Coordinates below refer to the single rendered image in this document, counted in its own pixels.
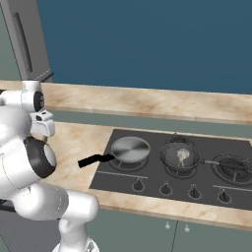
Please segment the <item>black hob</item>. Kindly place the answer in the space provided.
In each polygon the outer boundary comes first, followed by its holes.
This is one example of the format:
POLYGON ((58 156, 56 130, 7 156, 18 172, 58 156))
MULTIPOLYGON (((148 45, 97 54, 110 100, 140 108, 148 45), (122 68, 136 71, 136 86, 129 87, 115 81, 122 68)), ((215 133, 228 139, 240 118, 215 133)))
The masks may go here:
POLYGON ((136 163, 123 163, 116 159, 102 162, 91 183, 93 189, 252 211, 252 146, 249 142, 115 129, 105 149, 109 152, 116 140, 129 136, 142 138, 150 144, 148 157, 136 163), (205 160, 227 161, 244 165, 245 168, 238 170, 215 164, 199 164, 193 170, 176 171, 165 166, 160 158, 161 148, 169 143, 190 145, 205 160), (143 192, 133 189, 138 178, 145 185, 143 192), (169 196, 159 192, 164 181, 172 189, 169 196), (192 184, 201 193, 198 200, 188 196, 192 184), (228 204, 218 199, 221 188, 231 198, 228 204))

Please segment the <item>grey-green cupboard door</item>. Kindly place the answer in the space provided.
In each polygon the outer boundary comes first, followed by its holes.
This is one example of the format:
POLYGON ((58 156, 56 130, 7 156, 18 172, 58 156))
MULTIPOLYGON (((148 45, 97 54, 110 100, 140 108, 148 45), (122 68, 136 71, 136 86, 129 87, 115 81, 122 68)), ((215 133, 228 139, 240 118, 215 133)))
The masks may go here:
POLYGON ((172 252, 252 252, 252 231, 179 221, 172 252))
POLYGON ((87 224, 100 252, 171 252, 175 228, 175 220, 109 210, 100 210, 87 224))

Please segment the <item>black hob knob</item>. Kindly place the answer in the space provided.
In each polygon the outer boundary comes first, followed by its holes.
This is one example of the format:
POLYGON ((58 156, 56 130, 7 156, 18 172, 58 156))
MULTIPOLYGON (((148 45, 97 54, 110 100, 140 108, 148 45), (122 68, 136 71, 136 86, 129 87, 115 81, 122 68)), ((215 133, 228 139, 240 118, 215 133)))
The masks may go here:
POLYGON ((194 200, 198 200, 201 198, 201 193, 197 189, 195 184, 191 185, 191 189, 188 191, 188 196, 194 200))
POLYGON ((137 192, 143 192, 145 190, 145 185, 142 182, 141 178, 138 178, 137 181, 133 184, 133 189, 137 192))
POLYGON ((228 204, 231 201, 230 196, 225 192, 223 188, 221 188, 220 192, 218 193, 218 199, 225 204, 228 204))
POLYGON ((168 185, 167 181, 163 182, 163 185, 159 188, 159 192, 164 195, 164 196, 169 196, 172 194, 172 189, 171 187, 168 185))

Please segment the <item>pale fish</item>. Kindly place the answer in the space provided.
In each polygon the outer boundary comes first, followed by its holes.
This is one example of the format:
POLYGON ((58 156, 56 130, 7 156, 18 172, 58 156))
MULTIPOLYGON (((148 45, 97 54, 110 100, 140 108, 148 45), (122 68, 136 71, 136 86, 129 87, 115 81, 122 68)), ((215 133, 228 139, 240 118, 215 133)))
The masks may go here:
POLYGON ((177 151, 177 157, 179 159, 178 165, 183 167, 184 166, 184 160, 190 157, 190 152, 187 149, 180 149, 177 151))

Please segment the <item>grey fridge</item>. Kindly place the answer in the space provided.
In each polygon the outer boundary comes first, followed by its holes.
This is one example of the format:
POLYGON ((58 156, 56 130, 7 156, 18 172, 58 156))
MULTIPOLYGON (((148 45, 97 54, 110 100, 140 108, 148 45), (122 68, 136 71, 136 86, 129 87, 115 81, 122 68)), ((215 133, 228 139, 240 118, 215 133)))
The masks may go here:
POLYGON ((52 82, 37 0, 0 0, 22 80, 52 82))

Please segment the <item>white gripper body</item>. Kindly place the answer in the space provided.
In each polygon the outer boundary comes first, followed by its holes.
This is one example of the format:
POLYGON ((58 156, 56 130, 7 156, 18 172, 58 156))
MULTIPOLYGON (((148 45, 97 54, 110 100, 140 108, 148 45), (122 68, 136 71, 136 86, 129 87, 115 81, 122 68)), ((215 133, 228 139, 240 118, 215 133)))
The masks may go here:
POLYGON ((42 137, 52 137, 55 134, 55 125, 52 119, 47 121, 34 121, 31 125, 31 133, 42 137))

